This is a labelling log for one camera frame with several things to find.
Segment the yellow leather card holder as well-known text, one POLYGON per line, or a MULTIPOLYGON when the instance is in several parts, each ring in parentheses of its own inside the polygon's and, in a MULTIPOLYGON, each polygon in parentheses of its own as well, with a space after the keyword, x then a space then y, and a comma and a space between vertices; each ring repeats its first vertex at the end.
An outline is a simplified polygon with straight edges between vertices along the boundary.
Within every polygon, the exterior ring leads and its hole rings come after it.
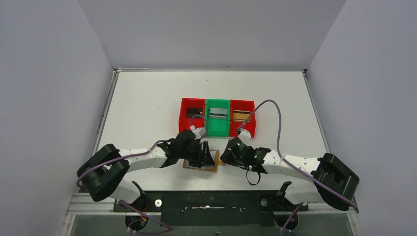
POLYGON ((198 167, 192 167, 189 162, 187 160, 184 160, 182 167, 185 169, 190 169, 190 170, 196 170, 196 171, 205 171, 205 172, 217 172, 217 169, 219 166, 224 166, 225 163, 223 163, 220 160, 220 152, 219 150, 215 150, 215 149, 210 149, 210 154, 215 162, 215 165, 205 165, 202 166, 200 168, 198 167))

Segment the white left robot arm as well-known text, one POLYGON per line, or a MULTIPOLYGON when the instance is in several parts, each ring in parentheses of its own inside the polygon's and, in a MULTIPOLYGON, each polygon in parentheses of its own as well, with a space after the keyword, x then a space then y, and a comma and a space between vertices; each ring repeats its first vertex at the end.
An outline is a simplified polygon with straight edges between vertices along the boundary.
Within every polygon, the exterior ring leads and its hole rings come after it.
POLYGON ((150 148, 118 149, 113 144, 104 145, 77 171, 76 185, 85 188, 95 202, 106 198, 127 204, 142 203, 146 194, 135 181, 124 176, 132 171, 147 168, 165 168, 180 159, 192 168, 216 168, 216 157, 209 144, 202 140, 202 129, 183 130, 176 137, 156 141, 150 148))

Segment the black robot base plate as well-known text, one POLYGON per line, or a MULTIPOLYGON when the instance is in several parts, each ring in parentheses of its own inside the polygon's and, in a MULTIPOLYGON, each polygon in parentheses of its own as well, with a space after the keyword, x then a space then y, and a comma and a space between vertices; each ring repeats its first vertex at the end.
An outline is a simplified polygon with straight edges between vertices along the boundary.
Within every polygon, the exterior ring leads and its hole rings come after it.
POLYGON ((278 190, 148 191, 133 207, 174 226, 282 226, 296 205, 278 190))

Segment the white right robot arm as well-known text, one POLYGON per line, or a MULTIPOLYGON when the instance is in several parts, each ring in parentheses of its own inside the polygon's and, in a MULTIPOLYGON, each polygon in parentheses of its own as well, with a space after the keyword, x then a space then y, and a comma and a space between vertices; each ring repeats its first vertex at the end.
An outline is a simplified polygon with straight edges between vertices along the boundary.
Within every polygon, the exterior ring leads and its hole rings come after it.
POLYGON ((290 184, 285 191, 284 198, 294 205, 324 202, 341 211, 357 208, 353 198, 360 179, 334 154, 324 153, 322 157, 282 155, 266 147, 253 148, 240 138, 233 138, 220 159, 259 175, 280 174, 304 180, 299 186, 290 184))

